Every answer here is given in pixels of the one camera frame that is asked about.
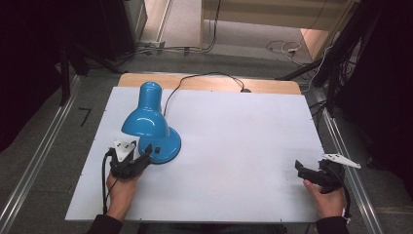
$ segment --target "human hand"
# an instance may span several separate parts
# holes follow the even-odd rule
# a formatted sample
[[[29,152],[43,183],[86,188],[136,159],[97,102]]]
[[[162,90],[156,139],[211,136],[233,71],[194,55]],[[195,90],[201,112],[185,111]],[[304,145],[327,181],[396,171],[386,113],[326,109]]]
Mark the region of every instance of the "human hand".
[[[327,194],[320,193],[320,189],[316,188],[310,181],[304,179],[304,185],[307,190],[313,195],[316,201],[317,211],[320,218],[341,216],[345,205],[345,199],[342,189],[334,190]]]
[[[106,186],[110,190],[110,206],[106,215],[114,217],[122,222],[125,220],[125,216],[131,207],[131,202],[136,192],[137,180],[141,175],[142,174],[130,179],[119,179],[112,174],[109,174],[106,180]]]

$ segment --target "lamp shade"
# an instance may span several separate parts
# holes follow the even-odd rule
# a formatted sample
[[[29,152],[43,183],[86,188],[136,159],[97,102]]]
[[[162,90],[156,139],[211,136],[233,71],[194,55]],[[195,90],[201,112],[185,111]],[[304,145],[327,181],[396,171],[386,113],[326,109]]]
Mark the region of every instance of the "lamp shade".
[[[122,132],[137,137],[168,137],[169,126],[161,112],[162,88],[155,82],[140,87],[139,103],[122,126]]]

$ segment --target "blue desk lamp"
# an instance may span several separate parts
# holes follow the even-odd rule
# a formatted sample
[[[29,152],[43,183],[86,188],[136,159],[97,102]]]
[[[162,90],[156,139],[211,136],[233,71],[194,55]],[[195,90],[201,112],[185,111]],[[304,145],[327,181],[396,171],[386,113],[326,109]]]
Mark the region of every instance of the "blue desk lamp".
[[[127,118],[122,132],[140,137],[138,152],[143,154],[152,144],[153,164],[164,164],[179,153],[181,139],[179,134],[168,126],[161,110],[162,88],[155,82],[146,82],[140,87],[139,104]]]

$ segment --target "white table surface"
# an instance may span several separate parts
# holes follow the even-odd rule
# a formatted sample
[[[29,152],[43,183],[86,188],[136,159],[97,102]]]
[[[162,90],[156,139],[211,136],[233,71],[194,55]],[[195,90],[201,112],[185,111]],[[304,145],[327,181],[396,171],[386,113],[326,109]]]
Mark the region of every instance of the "white table surface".
[[[170,93],[164,90],[162,107]],[[101,214],[103,155],[115,139],[137,139],[121,128],[138,97],[139,88],[113,89],[66,220],[93,220]],[[182,148],[171,162],[146,169],[128,220],[318,219],[312,197],[294,168],[297,159],[316,170],[323,154],[303,96],[179,90],[169,101],[167,121],[180,134]]]

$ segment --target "lamp base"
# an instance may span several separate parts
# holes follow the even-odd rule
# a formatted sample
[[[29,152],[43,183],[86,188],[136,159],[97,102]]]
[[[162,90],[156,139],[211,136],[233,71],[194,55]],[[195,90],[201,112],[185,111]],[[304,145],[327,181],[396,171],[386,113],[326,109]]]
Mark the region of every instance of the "lamp base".
[[[142,155],[149,144],[152,144],[153,152],[151,154],[152,164],[164,164],[178,155],[181,147],[181,139],[179,134],[169,127],[169,136],[162,138],[141,137],[137,148]]]

